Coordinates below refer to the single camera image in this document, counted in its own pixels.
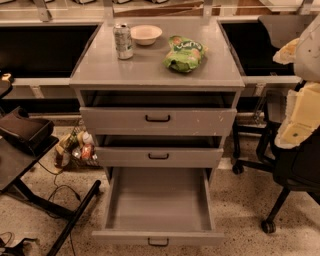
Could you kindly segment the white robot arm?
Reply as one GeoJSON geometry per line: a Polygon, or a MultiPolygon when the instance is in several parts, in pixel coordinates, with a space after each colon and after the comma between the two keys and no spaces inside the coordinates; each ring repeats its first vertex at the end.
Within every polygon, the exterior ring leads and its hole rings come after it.
{"type": "Polygon", "coordinates": [[[293,63],[295,75],[305,81],[298,91],[288,91],[285,119],[275,138],[277,147],[292,149],[320,126],[320,15],[299,38],[277,51],[273,60],[293,63]]]}

